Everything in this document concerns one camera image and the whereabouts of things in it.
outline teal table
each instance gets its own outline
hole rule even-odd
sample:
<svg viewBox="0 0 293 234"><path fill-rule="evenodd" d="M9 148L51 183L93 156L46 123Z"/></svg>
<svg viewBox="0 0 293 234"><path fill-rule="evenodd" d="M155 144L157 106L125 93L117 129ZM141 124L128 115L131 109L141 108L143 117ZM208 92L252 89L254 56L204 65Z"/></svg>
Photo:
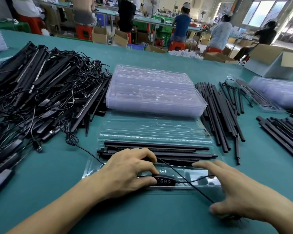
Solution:
<svg viewBox="0 0 293 234"><path fill-rule="evenodd" d="M28 41L57 47L60 50L81 51L93 59L111 66L116 64L150 67L159 70L184 72L193 82L206 81L218 85L228 75L250 80L254 74L238 65L213 61L199 61L169 54L135 51L123 47L106 46L71 39L2 31L9 50L0 58L15 54ZM241 172L268 185L293 201L293 158L258 125L258 115L266 118L285 118L286 114L271 114L250 108L244 101L245 114L238 117L246 142L241 144ZM88 137L80 130L80 145L95 153L98 127L104 118L95 117ZM16 168L16 174L0 192L0 233L43 208L74 186L82 177L89 155L64 141L57 134L43 145L43 153L32 152ZM227 164L235 167L234 153L223 156ZM246 234L277 233L269 224L249 220L223 224L209 214L210 203L194 190L144 191L118 200L108 200L94 207L70 233L208 233Z"/></svg>

